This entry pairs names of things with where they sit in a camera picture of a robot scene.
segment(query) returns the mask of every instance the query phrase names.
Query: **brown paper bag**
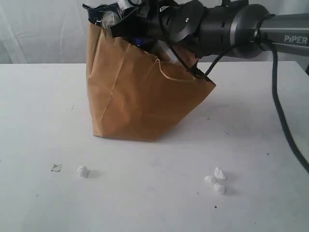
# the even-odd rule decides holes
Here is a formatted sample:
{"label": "brown paper bag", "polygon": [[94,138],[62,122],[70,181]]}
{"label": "brown paper bag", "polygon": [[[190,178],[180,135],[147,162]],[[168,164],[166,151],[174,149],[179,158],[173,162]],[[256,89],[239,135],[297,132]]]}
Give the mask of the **brown paper bag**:
{"label": "brown paper bag", "polygon": [[214,89],[183,67],[159,61],[90,24],[87,90],[95,136],[153,141]]}

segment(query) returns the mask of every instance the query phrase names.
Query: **robotic arm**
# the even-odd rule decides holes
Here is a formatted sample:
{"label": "robotic arm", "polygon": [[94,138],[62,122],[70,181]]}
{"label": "robotic arm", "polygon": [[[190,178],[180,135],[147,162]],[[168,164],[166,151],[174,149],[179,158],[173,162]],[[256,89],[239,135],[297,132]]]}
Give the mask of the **robotic arm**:
{"label": "robotic arm", "polygon": [[[163,28],[159,23],[159,13]],[[147,37],[185,47],[199,58],[219,55],[236,44],[227,56],[253,58],[272,41],[277,51],[309,56],[309,14],[271,15],[259,4],[248,0],[223,0],[220,6],[207,8],[198,0],[178,5],[172,0],[143,0],[130,8],[121,22],[110,28],[113,37]]]}

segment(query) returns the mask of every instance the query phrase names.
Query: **white fabric backdrop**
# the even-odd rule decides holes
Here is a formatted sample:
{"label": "white fabric backdrop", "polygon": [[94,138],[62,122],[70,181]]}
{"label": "white fabric backdrop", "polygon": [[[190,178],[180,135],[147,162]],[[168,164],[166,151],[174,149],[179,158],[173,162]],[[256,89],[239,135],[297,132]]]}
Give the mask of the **white fabric backdrop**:
{"label": "white fabric backdrop", "polygon": [[[87,14],[82,3],[115,0],[0,0],[0,63],[85,63]],[[221,0],[201,0],[207,7]],[[250,0],[275,14],[309,12],[308,0]],[[203,58],[212,61],[214,57]],[[224,58],[223,61],[240,59]],[[264,53],[254,60],[271,60]],[[306,68],[309,58],[280,54]]]}

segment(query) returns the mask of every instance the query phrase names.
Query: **white backdrop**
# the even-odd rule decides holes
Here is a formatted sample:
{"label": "white backdrop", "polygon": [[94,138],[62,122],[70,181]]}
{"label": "white backdrop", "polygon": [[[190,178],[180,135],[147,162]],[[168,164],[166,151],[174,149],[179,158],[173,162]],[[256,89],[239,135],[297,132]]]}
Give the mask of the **white backdrop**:
{"label": "white backdrop", "polygon": [[[115,0],[0,0],[0,63],[85,63],[87,14],[82,3]],[[221,0],[201,0],[207,7]],[[309,12],[308,0],[250,0],[275,14]],[[203,61],[212,61],[212,56]],[[223,61],[240,59],[224,58]],[[271,60],[263,53],[254,60]],[[280,54],[306,68],[309,58]]]}

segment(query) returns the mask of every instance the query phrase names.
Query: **white table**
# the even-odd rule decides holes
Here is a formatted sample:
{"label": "white table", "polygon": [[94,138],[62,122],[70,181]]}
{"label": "white table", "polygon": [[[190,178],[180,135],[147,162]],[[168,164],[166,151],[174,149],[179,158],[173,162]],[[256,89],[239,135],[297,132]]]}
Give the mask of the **white table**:
{"label": "white table", "polygon": [[[309,175],[283,136],[271,62],[210,77],[213,93],[145,143],[92,136],[84,64],[0,65],[0,231],[307,232]],[[279,64],[279,96],[309,159],[309,77],[295,62]],[[226,195],[203,180],[216,166]]]}

